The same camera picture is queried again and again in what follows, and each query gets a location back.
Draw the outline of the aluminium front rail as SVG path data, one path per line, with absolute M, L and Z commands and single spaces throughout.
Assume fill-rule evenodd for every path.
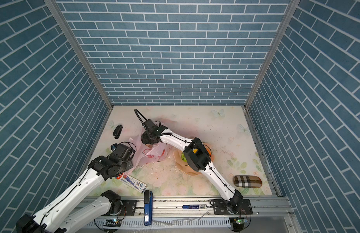
M 215 216 L 210 200 L 216 199 L 216 196 L 201 197 L 155 197 L 153 199 L 153 217 L 176 217 L 186 216 L 194 217 L 206 214 L 206 216 Z M 253 214 L 252 216 L 293 216 L 294 211 L 287 198 L 276 196 L 247 196 L 250 200 Z M 143 197 L 123 197 L 122 200 L 137 200 L 135 215 L 128 217 L 142 217 L 144 214 Z M 183 209 L 183 205 L 206 204 L 207 209 L 189 210 Z

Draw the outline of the blue marker pen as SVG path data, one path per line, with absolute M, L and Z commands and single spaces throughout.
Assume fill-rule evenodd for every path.
M 189 209 L 189 210 L 199 210 L 199 209 L 207 209 L 206 204 L 189 204 L 189 205 L 183 205 L 183 209 Z

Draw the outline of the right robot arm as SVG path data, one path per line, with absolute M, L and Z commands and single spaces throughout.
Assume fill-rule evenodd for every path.
M 203 174 L 218 190 L 227 206 L 227 210 L 232 214 L 241 211 L 243 195 L 219 173 L 211 160 L 211 150 L 206 149 L 206 146 L 199 138 L 189 139 L 182 137 L 164 125 L 156 125 L 150 119 L 144 118 L 140 122 L 145 130 L 141 137 L 144 144 L 153 145 L 162 142 L 181 150 L 185 155 L 188 166 L 192 170 Z

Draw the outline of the green fake fruit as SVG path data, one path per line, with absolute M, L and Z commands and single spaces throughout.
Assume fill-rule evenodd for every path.
M 187 162 L 187 159 L 186 159 L 186 157 L 185 157 L 185 154 L 184 154 L 184 153 L 182 153 L 182 154 L 181 154 L 181 159 L 182 159 L 182 161 L 183 161 L 183 162 Z

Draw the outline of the black stapler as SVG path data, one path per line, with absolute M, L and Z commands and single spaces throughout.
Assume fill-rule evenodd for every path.
M 116 128 L 112 133 L 115 139 L 118 139 L 120 137 L 122 130 L 123 130 L 123 126 L 121 124 L 116 126 Z

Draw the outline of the peach scalloped bowl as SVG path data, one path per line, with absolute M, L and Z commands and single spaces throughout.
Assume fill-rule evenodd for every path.
M 189 176 L 197 176 L 200 175 L 201 172 L 197 172 L 194 171 L 187 162 L 183 161 L 181 155 L 182 155 L 183 151 L 179 150 L 179 149 L 174 149 L 173 150 L 173 157 L 175 158 L 175 165 L 177 167 L 178 170 L 180 170 L 181 172 L 189 175 Z

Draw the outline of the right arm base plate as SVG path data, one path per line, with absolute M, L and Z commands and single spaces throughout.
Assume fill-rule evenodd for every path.
M 233 204 L 223 199 L 212 199 L 210 205 L 215 215 L 251 215 L 252 206 L 249 199 L 242 199 L 241 202 Z

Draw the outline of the plaid glasses case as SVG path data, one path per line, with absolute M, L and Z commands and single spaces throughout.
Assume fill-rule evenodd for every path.
M 258 176 L 253 176 L 253 175 L 234 176 L 233 183 L 236 187 L 245 187 L 245 188 L 262 187 L 262 180 Z

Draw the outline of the toothpaste box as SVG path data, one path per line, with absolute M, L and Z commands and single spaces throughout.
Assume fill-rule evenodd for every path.
M 135 189 L 140 193 L 144 193 L 146 190 L 147 185 L 145 183 L 141 182 L 140 180 L 137 180 L 136 178 L 130 175 L 122 173 L 116 178 L 117 180 L 121 181 L 122 183 L 128 185 L 129 187 Z

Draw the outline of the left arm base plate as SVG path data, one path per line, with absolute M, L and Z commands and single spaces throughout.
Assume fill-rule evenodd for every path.
M 133 216 L 136 212 L 137 200 L 122 200 L 121 211 L 118 216 Z

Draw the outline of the pink plastic bag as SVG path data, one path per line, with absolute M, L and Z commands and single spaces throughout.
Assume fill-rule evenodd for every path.
M 162 142 L 154 145 L 143 144 L 141 136 L 130 138 L 129 142 L 133 143 L 137 149 L 132 159 L 134 169 L 142 167 L 145 164 L 163 161 L 172 148 L 172 146 Z

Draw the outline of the blue stapler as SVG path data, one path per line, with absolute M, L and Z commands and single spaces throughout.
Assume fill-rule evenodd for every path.
M 153 193 L 150 190 L 144 192 L 144 225 L 152 224 L 153 216 Z

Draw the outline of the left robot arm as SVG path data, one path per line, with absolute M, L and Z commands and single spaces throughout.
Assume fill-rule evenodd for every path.
M 127 208 L 121 196 L 112 190 L 101 194 L 93 203 L 74 209 L 104 181 L 117 178 L 133 168 L 137 147 L 130 142 L 111 146 L 108 156 L 93 159 L 77 180 L 43 209 L 25 214 L 16 223 L 18 233 L 75 233 L 102 215 L 125 216 Z

